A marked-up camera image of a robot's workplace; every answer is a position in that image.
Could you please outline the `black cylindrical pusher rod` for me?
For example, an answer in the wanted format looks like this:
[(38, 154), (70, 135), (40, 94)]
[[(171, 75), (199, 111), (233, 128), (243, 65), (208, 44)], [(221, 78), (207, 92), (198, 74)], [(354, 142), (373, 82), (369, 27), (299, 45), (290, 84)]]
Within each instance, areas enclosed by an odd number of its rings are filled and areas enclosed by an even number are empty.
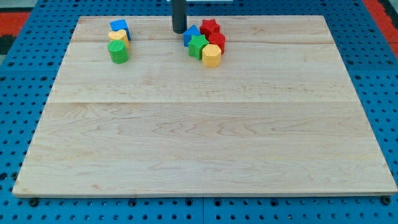
[(187, 30), (186, 0), (172, 0), (172, 28), (177, 34)]

